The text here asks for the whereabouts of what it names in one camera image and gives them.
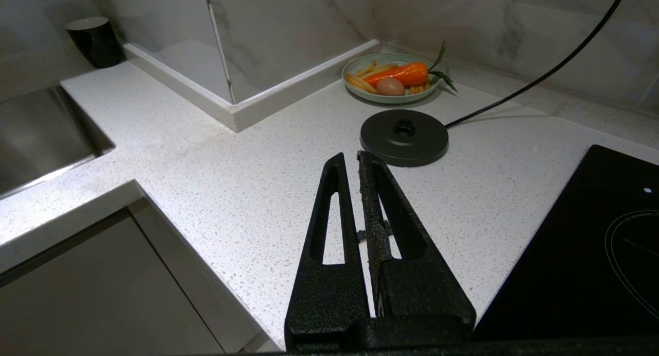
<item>brown egg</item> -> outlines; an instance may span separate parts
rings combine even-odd
[[[402,96],[405,95],[405,86],[393,78],[384,78],[377,82],[377,93],[384,96]]]

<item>quartz countertop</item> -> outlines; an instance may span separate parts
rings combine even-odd
[[[345,154],[363,229],[359,130],[387,108],[357,100],[337,81],[233,133],[130,62],[62,85],[116,148],[0,200],[0,272],[79,231],[76,223],[147,196],[283,345],[323,164]],[[408,107],[446,123],[498,98],[457,88],[457,95],[437,91]],[[659,163],[656,149],[515,103],[451,128],[449,137],[439,161],[391,172],[479,317],[591,145]],[[328,262],[341,254],[335,212]]]

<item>black power cord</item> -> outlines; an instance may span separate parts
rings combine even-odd
[[[476,115],[483,114],[483,112],[486,112],[490,109],[494,109],[495,107],[501,105],[502,103],[504,103],[506,101],[512,100],[513,98],[521,95],[522,93],[525,93],[529,89],[534,88],[535,86],[537,86],[537,84],[541,83],[541,81],[543,81],[544,79],[547,79],[548,77],[550,77],[551,74],[553,74],[553,73],[557,72],[558,70],[560,70],[561,67],[564,67],[568,62],[570,62],[570,60],[572,60],[572,58],[574,58],[576,55],[578,55],[578,53],[581,52],[581,50],[583,50],[584,47],[586,47],[589,44],[589,42],[595,37],[595,35],[597,35],[597,33],[600,32],[600,30],[602,30],[602,27],[607,23],[607,21],[609,21],[611,16],[616,11],[617,6],[619,6],[620,2],[622,2],[622,0],[614,0],[614,3],[611,4],[611,7],[606,12],[606,14],[604,14],[604,16],[603,16],[602,20],[600,21],[600,23],[598,23],[597,26],[595,27],[595,29],[593,29],[593,31],[591,31],[591,34],[589,34],[588,37],[586,37],[586,39],[584,39],[583,42],[581,42],[581,44],[579,44],[577,49],[572,51],[572,53],[570,53],[570,55],[568,55],[563,61],[558,63],[558,65],[556,65],[553,69],[546,72],[543,76],[539,77],[538,79],[535,79],[531,83],[527,84],[527,86],[525,86],[524,88],[518,90],[515,93],[512,93],[511,95],[508,95],[508,97],[504,97],[501,100],[499,100],[499,101],[497,101],[493,104],[487,105],[483,109],[476,110],[475,112],[472,112],[469,115],[463,116],[462,118],[459,118],[456,121],[450,122],[449,124],[446,125],[446,128],[451,128],[452,126],[455,126],[455,124],[459,124],[461,122],[464,122],[467,119],[471,119]]]

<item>induction cooktop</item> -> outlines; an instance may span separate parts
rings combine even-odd
[[[659,334],[659,166],[594,145],[473,340]]]

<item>plate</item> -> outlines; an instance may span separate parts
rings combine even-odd
[[[408,63],[412,63],[412,62],[423,62],[426,64],[427,67],[432,66],[432,63],[430,61],[425,60],[424,58],[421,57],[408,55],[406,53],[375,53],[372,55],[365,55],[355,58],[355,60],[348,62],[343,67],[343,71],[341,72],[341,77],[343,77],[343,83],[345,83],[345,86],[346,88],[348,88],[348,91],[351,91],[358,97],[364,98],[364,100],[369,100],[374,103],[382,103],[382,104],[410,103],[412,101],[420,100],[421,98],[430,95],[435,91],[435,89],[437,89],[439,82],[431,84],[430,88],[427,91],[416,93],[414,95],[384,96],[384,95],[374,95],[372,93],[364,92],[361,89],[357,89],[351,86],[350,83],[348,83],[348,81],[345,79],[346,74],[356,75],[356,72],[358,70],[369,67],[369,64],[373,60],[376,60],[377,65],[382,65],[383,63],[396,63],[397,65],[407,65]]]

